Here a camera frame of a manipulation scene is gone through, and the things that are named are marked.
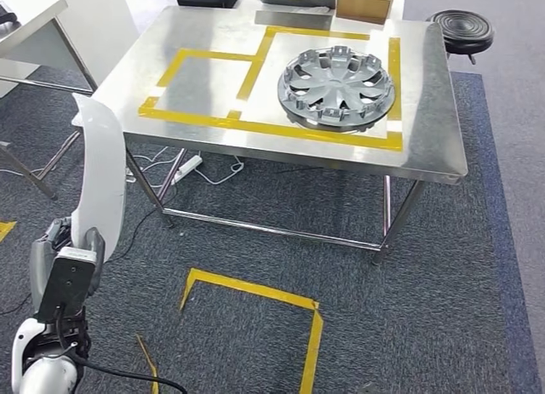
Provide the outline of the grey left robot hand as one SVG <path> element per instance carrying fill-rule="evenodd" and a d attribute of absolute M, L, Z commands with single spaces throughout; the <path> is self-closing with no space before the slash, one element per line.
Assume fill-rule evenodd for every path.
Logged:
<path fill-rule="evenodd" d="M 32 300 L 39 322 L 79 316 L 100 284 L 106 251 L 102 235 L 91 228 L 82 248 L 75 248 L 71 233 L 70 218 L 55 219 L 31 247 Z"/>

